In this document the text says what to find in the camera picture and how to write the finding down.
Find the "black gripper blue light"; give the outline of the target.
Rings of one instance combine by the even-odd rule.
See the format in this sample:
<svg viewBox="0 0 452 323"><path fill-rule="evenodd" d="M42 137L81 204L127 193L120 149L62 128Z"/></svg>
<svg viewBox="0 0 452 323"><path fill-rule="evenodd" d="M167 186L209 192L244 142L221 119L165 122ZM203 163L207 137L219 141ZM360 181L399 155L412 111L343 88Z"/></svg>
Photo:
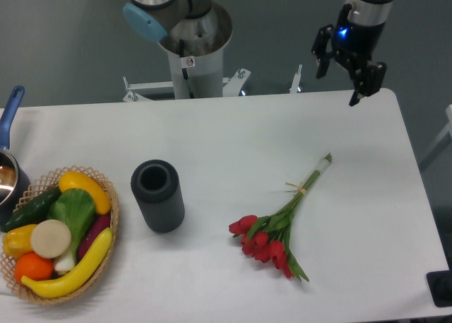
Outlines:
<svg viewBox="0 0 452 323"><path fill-rule="evenodd" d="M332 24L319 28L311 48L318 64L316 78L323 78L327 74L333 55L336 62L348 70L354 86L350 107L358 104L363 97L379 92L386 74L386 63L371 61L381 34L381 25L352 22L349 17L352 12L355 12L353 5L344 4L334 32ZM327 51L331 39L333 53Z"/></svg>

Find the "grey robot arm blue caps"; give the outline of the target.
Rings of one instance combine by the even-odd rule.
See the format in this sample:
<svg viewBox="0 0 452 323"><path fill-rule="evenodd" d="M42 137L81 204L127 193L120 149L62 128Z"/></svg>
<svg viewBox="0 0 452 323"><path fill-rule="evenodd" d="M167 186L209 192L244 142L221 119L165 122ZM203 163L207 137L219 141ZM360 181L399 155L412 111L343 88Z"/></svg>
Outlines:
<svg viewBox="0 0 452 323"><path fill-rule="evenodd" d="M349 74L354 90L349 104L379 92L387 65L373 61L394 0L345 0L337 22L319 28L311 53L317 78L335 61ZM177 99L238 96L250 73L223 76L223 50L232 20L213 0L130 0L123 7L130 27L166 51Z"/></svg>

